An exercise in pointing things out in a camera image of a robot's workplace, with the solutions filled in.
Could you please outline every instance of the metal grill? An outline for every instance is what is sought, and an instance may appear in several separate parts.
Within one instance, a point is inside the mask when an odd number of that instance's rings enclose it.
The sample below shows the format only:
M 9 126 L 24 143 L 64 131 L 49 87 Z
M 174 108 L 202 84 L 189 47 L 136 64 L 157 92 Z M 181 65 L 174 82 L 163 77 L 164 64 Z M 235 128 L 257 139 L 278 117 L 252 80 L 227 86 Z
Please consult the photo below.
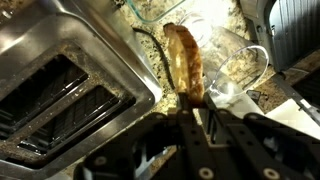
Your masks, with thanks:
M 287 70 L 320 45 L 320 1 L 278 0 L 269 17 L 274 67 Z
M 19 147 L 46 154 L 118 102 L 118 98 L 98 86 L 22 141 Z
M 0 101 L 0 139 L 7 139 L 46 108 L 88 78 L 58 55 Z

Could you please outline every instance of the clear glass dish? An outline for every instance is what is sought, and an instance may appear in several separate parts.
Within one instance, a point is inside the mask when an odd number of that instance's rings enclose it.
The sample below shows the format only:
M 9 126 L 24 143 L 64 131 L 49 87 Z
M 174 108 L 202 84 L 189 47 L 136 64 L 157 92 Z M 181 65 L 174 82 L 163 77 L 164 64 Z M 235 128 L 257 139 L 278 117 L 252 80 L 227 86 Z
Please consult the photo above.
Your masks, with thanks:
M 157 22 L 186 0 L 126 0 L 143 23 Z

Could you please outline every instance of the cord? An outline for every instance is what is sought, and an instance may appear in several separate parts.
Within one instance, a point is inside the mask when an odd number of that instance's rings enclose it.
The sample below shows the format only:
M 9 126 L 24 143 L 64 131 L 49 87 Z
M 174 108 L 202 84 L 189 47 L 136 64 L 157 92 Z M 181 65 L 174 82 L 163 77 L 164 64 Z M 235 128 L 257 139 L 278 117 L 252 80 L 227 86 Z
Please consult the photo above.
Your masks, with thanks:
M 161 60 L 162 60 L 163 66 L 164 66 L 164 71 L 166 73 L 169 85 L 170 85 L 171 89 L 174 90 L 174 84 L 173 84 L 173 81 L 172 81 L 170 68 L 169 68 L 169 61 L 168 61 L 168 58 L 166 57 L 163 49 L 161 48 L 161 45 L 160 45 L 159 41 L 151 33 L 147 32 L 147 31 L 145 31 L 143 29 L 139 29 L 139 28 L 135 28 L 135 27 L 133 27 L 132 29 L 135 32 L 148 35 L 152 39 L 152 41 L 155 43 L 155 45 L 156 45 L 156 47 L 157 47 L 157 49 L 158 49 L 158 51 L 160 53 L 160 57 L 161 57 Z

